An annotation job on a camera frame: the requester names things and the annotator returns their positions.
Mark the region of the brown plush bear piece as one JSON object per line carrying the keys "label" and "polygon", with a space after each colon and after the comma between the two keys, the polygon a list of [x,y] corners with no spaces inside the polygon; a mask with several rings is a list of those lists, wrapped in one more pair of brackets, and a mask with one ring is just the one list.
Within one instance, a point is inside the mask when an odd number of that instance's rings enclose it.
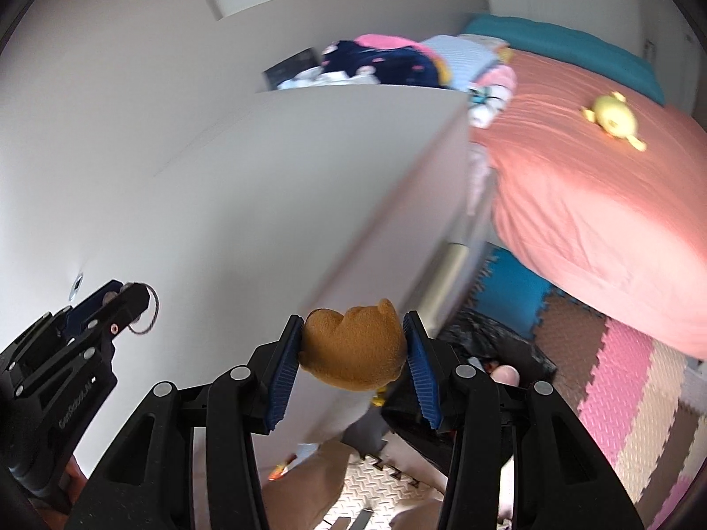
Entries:
{"label": "brown plush bear piece", "polygon": [[388,299],[343,314],[316,309],[304,321],[300,365],[335,388],[380,389],[399,378],[406,356],[404,330]]}

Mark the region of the pink bed sheet mattress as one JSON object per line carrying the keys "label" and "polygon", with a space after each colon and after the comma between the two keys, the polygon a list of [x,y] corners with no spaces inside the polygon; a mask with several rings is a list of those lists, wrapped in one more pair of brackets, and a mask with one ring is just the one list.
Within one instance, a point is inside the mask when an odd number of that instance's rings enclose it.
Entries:
{"label": "pink bed sheet mattress", "polygon": [[706,354],[706,135],[624,93],[646,150],[585,110],[617,84],[516,52],[508,108],[472,138],[497,175],[495,230],[518,259],[590,307],[687,356]]}

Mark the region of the light blue folded blanket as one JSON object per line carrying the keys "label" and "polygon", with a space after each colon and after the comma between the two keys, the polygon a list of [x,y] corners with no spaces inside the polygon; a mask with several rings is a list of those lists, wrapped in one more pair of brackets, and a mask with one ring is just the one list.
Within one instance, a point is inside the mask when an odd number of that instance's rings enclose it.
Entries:
{"label": "light blue folded blanket", "polygon": [[436,35],[422,42],[446,62],[449,69],[447,86],[466,91],[468,85],[501,62],[500,53],[509,47],[501,38],[476,34]]}

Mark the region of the black picture frame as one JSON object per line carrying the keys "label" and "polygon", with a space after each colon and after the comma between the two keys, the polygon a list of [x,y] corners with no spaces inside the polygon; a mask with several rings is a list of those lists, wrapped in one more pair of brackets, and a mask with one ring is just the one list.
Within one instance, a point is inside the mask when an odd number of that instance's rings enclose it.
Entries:
{"label": "black picture frame", "polygon": [[319,64],[318,54],[313,48],[307,48],[266,69],[262,75],[265,78],[267,89],[272,91],[281,83],[284,83],[285,80],[293,79],[298,73],[314,68]]}

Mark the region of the teal pillow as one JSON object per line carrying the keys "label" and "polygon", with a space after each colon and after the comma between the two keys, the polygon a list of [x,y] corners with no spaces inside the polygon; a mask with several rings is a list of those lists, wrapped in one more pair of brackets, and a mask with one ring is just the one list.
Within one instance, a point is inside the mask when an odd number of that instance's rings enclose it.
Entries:
{"label": "teal pillow", "polygon": [[526,18],[475,15],[463,34],[499,38],[515,50],[574,64],[629,87],[660,106],[665,104],[663,89],[646,60],[587,32]]}

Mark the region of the colourful foam floor mat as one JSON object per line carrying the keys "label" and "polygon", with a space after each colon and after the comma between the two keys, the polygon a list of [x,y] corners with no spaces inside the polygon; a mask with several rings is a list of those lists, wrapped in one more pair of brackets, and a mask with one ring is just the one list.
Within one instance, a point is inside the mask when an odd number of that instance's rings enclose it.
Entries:
{"label": "colourful foam floor mat", "polygon": [[518,335],[511,356],[488,341],[477,356],[530,373],[537,354],[608,457],[648,529],[706,525],[706,376],[701,365],[581,302],[501,246],[478,262],[459,244],[411,300],[432,336],[472,342],[472,323]]}

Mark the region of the navy patterned clothing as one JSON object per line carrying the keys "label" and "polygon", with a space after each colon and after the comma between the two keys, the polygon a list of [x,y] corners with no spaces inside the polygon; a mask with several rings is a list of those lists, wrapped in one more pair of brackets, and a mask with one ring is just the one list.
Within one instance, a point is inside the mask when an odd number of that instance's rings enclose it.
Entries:
{"label": "navy patterned clothing", "polygon": [[447,86],[433,59],[414,47],[379,49],[341,40],[323,51],[321,67],[350,78],[373,76],[385,85]]}

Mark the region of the yellow plush duck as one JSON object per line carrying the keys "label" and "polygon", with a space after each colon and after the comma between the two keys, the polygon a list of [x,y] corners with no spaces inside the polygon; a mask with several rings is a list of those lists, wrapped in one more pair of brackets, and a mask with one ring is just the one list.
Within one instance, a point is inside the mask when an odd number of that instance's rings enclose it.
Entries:
{"label": "yellow plush duck", "polygon": [[638,138],[638,120],[622,93],[615,91],[601,95],[589,108],[583,106],[581,113],[587,121],[596,123],[613,138],[628,141],[639,152],[647,150],[645,142]]}

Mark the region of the metal desk grommet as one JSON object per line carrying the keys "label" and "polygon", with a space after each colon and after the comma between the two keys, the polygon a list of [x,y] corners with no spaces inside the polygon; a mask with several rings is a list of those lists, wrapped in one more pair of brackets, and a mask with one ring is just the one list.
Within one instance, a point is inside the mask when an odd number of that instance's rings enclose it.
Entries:
{"label": "metal desk grommet", "polygon": [[84,273],[80,272],[77,274],[76,278],[72,282],[71,288],[69,289],[69,295],[68,295],[68,300],[70,302],[73,302],[74,298],[76,298],[76,295],[78,294],[80,290],[80,286],[83,283],[84,280]]}

